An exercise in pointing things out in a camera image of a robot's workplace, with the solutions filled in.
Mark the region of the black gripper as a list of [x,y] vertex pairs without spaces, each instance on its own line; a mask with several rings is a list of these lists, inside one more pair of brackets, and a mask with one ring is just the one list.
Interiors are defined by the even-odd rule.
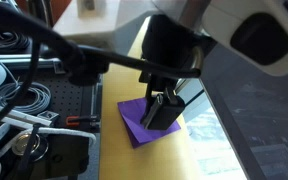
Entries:
[[[150,17],[142,43],[145,61],[180,72],[178,77],[143,72],[139,78],[147,84],[146,108],[141,124],[148,130],[167,130],[185,109],[184,100],[170,88],[179,79],[200,78],[201,61],[215,41],[198,35],[166,15]],[[156,95],[152,91],[165,91]]]

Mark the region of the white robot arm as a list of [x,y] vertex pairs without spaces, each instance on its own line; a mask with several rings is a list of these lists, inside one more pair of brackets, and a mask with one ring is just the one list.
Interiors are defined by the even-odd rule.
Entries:
[[176,69],[200,68],[209,39],[262,71],[288,74],[288,4],[285,0],[152,0],[142,44],[145,60]]

